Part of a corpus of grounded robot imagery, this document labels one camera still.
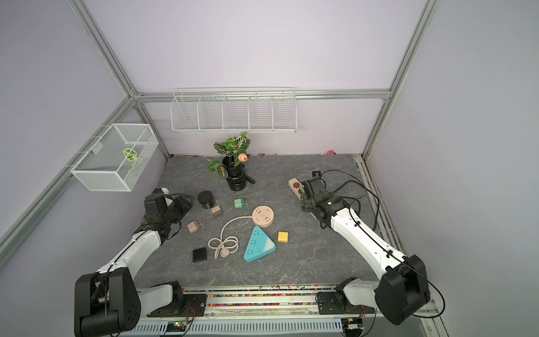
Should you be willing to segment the teal triangular power socket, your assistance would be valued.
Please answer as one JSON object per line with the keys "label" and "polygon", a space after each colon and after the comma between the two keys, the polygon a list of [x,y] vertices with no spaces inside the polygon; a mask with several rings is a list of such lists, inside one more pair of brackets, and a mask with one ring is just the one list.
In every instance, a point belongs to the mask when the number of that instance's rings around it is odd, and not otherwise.
{"label": "teal triangular power socket", "polygon": [[262,228],[255,226],[244,253],[244,260],[247,263],[252,263],[275,252],[276,249],[276,244],[268,237]]}

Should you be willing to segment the green charger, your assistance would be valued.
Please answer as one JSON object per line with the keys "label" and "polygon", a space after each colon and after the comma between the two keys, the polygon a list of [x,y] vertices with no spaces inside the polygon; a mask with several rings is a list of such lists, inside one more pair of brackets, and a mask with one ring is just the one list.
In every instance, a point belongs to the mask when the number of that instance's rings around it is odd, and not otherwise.
{"label": "green charger", "polygon": [[234,200],[234,207],[236,209],[243,209],[243,208],[247,207],[247,205],[248,205],[248,203],[247,203],[246,199],[243,198],[243,197],[240,197],[240,198],[237,198],[237,199]]}

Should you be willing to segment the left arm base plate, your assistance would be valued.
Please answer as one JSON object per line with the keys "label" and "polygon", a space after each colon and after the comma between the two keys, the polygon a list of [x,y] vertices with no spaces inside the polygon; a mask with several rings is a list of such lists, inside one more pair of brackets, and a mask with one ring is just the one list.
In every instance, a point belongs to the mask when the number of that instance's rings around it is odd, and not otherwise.
{"label": "left arm base plate", "polygon": [[206,294],[183,295],[180,300],[173,300],[167,306],[158,308],[148,317],[202,317],[206,310]]}

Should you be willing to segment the cream power strip red outlets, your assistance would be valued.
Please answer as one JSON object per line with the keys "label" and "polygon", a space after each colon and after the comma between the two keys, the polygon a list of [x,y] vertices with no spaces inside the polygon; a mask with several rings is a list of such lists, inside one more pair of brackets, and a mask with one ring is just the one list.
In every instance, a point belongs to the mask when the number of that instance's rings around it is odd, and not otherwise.
{"label": "cream power strip red outlets", "polygon": [[298,199],[301,199],[302,196],[305,198],[312,197],[312,193],[309,190],[308,181],[299,181],[297,178],[292,178],[289,180],[288,185]]}

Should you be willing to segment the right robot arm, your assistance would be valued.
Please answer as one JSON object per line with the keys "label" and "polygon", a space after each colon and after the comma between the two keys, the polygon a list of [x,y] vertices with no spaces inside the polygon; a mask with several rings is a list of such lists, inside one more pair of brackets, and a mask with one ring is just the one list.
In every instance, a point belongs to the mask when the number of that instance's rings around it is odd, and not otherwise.
{"label": "right robot arm", "polygon": [[330,227],[344,237],[377,277],[376,281],[351,277],[341,282],[336,290],[338,305],[368,306],[399,325],[430,302],[426,267],[419,257],[406,256],[384,241],[346,201],[329,192],[320,179],[296,185],[302,210],[311,213],[322,228]]}

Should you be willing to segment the yellow charger plug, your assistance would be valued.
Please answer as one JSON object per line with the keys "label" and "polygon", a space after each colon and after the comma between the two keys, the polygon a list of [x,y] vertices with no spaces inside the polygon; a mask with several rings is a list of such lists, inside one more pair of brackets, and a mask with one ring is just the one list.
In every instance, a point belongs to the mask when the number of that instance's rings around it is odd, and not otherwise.
{"label": "yellow charger plug", "polygon": [[289,233],[288,232],[279,232],[277,241],[279,243],[288,243],[289,242]]}

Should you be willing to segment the round pink power socket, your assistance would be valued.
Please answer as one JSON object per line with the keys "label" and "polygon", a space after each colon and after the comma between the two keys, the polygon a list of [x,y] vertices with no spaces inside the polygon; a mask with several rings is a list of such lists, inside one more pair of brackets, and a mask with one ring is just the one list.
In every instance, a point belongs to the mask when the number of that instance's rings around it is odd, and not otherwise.
{"label": "round pink power socket", "polygon": [[256,226],[267,228],[274,223],[275,212],[269,206],[258,206],[252,212],[251,219]]}

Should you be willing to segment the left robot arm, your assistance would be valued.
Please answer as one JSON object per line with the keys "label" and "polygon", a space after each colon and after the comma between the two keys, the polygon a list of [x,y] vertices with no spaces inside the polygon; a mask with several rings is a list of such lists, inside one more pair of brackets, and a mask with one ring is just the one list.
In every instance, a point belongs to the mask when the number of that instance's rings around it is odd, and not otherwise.
{"label": "left robot arm", "polygon": [[176,315],[186,303],[179,282],[139,289],[134,278],[148,258],[175,236],[173,226],[193,207],[190,195],[156,188],[144,200],[145,223],[131,241],[98,271],[82,275],[74,288],[76,336],[118,336],[141,317]]}

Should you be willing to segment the black charger plug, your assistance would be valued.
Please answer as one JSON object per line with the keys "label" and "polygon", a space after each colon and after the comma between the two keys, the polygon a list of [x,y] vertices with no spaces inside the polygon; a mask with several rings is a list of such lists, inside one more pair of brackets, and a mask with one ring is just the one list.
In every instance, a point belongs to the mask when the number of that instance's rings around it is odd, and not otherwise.
{"label": "black charger plug", "polygon": [[208,249],[206,247],[200,247],[192,251],[192,262],[198,263],[206,261],[208,258]]}

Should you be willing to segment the pink charger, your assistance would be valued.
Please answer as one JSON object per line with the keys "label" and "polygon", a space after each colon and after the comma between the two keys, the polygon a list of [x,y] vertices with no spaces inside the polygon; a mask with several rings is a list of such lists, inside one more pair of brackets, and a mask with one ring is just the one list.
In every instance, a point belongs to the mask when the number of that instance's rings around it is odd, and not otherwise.
{"label": "pink charger", "polygon": [[215,217],[220,217],[220,216],[223,215],[223,210],[219,205],[216,205],[216,206],[211,208],[211,213]]}
{"label": "pink charger", "polygon": [[187,224],[187,229],[191,234],[194,234],[203,228],[201,220],[194,220]]}

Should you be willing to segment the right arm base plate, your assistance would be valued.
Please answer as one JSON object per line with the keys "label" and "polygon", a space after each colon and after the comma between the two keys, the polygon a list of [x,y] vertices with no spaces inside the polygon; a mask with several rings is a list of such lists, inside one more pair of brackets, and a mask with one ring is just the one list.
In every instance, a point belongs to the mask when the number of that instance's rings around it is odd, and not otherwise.
{"label": "right arm base plate", "polygon": [[342,294],[336,292],[318,292],[315,295],[320,315],[365,315],[375,310],[368,306],[354,306]]}

